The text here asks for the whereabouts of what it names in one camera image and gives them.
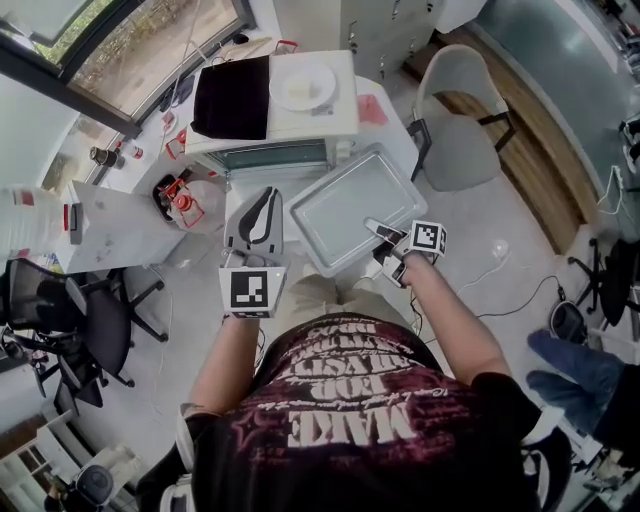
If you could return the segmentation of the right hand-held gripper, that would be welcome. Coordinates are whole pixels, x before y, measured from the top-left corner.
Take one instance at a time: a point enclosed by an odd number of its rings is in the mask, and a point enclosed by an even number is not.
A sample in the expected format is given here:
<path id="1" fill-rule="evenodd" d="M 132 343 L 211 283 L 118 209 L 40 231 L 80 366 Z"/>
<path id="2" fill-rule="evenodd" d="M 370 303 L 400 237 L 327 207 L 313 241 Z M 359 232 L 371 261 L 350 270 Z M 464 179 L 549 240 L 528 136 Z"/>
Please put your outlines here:
<path id="1" fill-rule="evenodd" d="M 380 264 L 382 274 L 399 288 L 404 288 L 407 254 L 422 253 L 425 258 L 431 256 L 433 261 L 445 256 L 448 236 L 442 224 L 414 220 L 406 231 L 367 217 L 364 226 L 383 242 L 374 251 L 374 260 Z"/>

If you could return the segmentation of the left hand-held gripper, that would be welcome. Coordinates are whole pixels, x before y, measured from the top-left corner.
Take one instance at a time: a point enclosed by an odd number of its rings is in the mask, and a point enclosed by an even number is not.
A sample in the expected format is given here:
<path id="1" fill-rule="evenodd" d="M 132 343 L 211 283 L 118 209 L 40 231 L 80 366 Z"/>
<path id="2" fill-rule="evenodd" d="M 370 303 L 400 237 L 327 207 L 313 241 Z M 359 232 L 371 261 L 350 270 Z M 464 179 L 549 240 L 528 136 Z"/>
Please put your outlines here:
<path id="1" fill-rule="evenodd" d="M 251 232 L 259 221 L 259 237 Z M 219 283 L 224 312 L 236 318 L 273 318 L 286 281 L 287 267 L 259 254 L 281 254 L 284 245 L 283 198 L 265 187 L 243 202 L 225 225 Z"/>

